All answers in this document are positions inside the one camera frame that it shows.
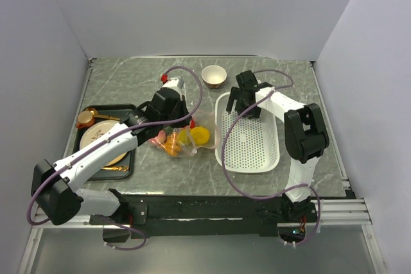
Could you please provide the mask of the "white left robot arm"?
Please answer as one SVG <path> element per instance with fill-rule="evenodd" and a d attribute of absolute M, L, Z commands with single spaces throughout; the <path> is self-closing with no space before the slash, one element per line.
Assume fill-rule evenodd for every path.
<path fill-rule="evenodd" d="M 33 201 L 54 225 L 78 214 L 123 222 L 130 210 L 117 190 L 92 191 L 82 185 L 110 161 L 158 136 L 165 126 L 184 127 L 190 120 L 181 87 L 164 84 L 142 109 L 129 113 L 85 148 L 53 164 L 47 160 L 38 163 L 31 188 Z"/>

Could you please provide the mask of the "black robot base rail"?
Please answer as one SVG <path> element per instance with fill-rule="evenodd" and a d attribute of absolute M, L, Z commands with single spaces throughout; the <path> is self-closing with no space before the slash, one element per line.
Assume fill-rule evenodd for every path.
<path fill-rule="evenodd" d="M 253 200 L 244 196 L 124 196 L 127 205 L 109 224 L 137 229 L 133 238 L 156 236 L 247 235 L 276 237 L 278 224 L 315 223 L 320 211 L 310 198 L 287 196 Z"/>

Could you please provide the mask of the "pink peach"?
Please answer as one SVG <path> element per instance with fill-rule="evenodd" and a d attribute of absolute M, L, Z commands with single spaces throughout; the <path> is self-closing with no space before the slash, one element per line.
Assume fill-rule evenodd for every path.
<path fill-rule="evenodd" d="M 161 147 L 161 148 L 164 147 L 166 141 L 167 141 L 167 135 L 164 130 L 161 130 L 156 137 L 150 139 L 150 142 L 152 145 L 156 147 Z"/>

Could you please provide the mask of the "orange ginger root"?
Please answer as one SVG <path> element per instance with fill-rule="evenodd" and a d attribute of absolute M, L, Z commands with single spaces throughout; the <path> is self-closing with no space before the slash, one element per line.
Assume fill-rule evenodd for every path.
<path fill-rule="evenodd" d="M 162 144 L 163 150 L 172 157 L 178 157 L 182 151 L 182 147 L 178 142 L 178 136 L 175 132 L 166 137 L 165 143 Z"/>

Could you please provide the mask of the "yellow green starfruit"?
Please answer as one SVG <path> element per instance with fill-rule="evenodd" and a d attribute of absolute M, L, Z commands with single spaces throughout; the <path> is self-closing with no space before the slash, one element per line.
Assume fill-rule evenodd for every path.
<path fill-rule="evenodd" d="M 184 144 L 184 145 L 191 144 L 189 132 L 190 132 L 189 128 L 181 129 L 178 133 L 177 141 L 181 144 Z"/>

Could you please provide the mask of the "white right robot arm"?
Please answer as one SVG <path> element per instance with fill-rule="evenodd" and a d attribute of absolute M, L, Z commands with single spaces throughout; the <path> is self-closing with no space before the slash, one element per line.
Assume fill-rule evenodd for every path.
<path fill-rule="evenodd" d="M 288 182 L 283 191 L 281 214 L 296 221 L 311 212 L 311 185 L 315 167 L 329 146 L 329 136 L 318 104 L 302 104 L 282 94 L 280 86 L 259 82 L 248 70 L 236 75 L 237 86 L 229 94 L 226 111 L 235 110 L 238 119 L 257 119 L 262 111 L 284 124 L 284 141 L 291 158 Z"/>

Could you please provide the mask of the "yellow lemon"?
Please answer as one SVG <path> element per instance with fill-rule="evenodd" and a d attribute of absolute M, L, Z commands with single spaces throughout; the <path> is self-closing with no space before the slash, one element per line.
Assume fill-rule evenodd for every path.
<path fill-rule="evenodd" d="M 210 131 L 203 126 L 196 126 L 190 130 L 190 136 L 196 145 L 202 146 L 210 140 Z"/>

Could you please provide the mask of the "clear zip top bag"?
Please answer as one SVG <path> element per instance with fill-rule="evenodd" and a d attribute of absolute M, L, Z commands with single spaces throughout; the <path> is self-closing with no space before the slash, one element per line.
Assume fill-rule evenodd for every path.
<path fill-rule="evenodd" d="M 184 144 L 179 143 L 180 146 L 182 147 L 182 151 L 180 152 L 180 155 L 178 157 L 192 157 L 192 156 L 197 154 L 199 149 L 202 149 L 202 148 L 207 149 L 207 150 L 215 150 L 218 147 L 218 145 L 220 144 L 220 141 L 222 139 L 220 130 L 217 127 L 217 124 L 216 124 L 215 112 L 205 112 L 203 110 L 198 110 L 193 114 L 192 120 L 194 120 L 194 122 L 196 122 L 196 126 L 203 126 L 203 127 L 207 128 L 210 131 L 210 133 L 211 133 L 210 140 L 205 145 L 198 146 L 193 141 L 192 137 L 190 136 L 190 132 L 189 132 L 191 144 L 184 145 Z M 183 128 L 172 128 L 172 127 L 169 126 L 169 127 L 166 127 L 163 130 L 165 131 L 167 136 L 170 135 L 173 132 L 175 132 L 178 136 L 179 131 Z M 163 153 L 166 153 L 163 150 L 163 148 L 156 147 L 156 146 L 152 145 L 150 141 L 149 141 L 149 145 L 157 148 L 158 150 L 162 151 Z"/>

